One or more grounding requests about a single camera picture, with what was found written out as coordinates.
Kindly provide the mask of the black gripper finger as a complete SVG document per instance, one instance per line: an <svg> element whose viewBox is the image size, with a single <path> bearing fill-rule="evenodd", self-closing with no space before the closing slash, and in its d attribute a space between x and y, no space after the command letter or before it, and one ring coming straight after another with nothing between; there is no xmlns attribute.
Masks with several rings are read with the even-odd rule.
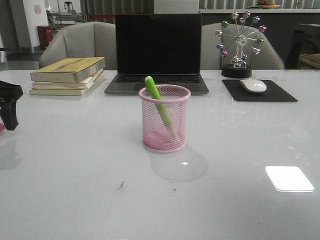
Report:
<svg viewBox="0 0 320 240"><path fill-rule="evenodd" d="M16 104L23 95L20 85L0 81L0 118L9 131L14 131L18 126Z"/></svg>

